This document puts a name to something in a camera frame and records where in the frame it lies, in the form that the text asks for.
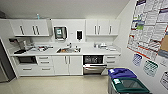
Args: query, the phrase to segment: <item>recycling bin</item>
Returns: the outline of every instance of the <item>recycling bin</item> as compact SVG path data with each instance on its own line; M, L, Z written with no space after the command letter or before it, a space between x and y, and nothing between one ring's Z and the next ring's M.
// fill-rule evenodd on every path
M129 78L137 78L137 76L129 69L125 68L115 68L108 70L108 93L111 94L111 79L121 78L121 77L129 77Z
M145 85L136 78L122 77L111 80L111 91L109 94L152 94Z

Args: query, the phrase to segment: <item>dishwasher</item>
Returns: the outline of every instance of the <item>dishwasher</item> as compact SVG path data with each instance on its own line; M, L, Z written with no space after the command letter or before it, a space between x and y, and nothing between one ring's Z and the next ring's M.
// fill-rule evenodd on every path
M84 75L101 75L106 67L107 65L103 64L103 55L83 56Z

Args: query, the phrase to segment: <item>sink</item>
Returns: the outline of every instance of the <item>sink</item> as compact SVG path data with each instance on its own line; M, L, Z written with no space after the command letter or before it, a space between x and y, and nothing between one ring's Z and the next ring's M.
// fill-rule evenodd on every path
M60 48L57 53L77 53L80 52L81 48Z

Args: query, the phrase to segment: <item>kitchenette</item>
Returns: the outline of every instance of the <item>kitchenette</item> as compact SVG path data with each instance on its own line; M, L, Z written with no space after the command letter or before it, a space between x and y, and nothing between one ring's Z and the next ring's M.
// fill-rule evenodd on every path
M9 21L15 35L9 38L9 42L15 47L8 49L8 52L16 66L18 77L107 75L108 69L119 66L121 49L108 41L117 37L119 20ZM36 42L43 37L50 38L50 42Z

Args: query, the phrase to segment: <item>refrigerator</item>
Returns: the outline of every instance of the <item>refrigerator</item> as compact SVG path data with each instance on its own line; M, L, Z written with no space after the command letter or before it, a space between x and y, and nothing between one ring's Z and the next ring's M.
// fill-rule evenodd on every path
M16 75L0 40L0 82L9 82Z

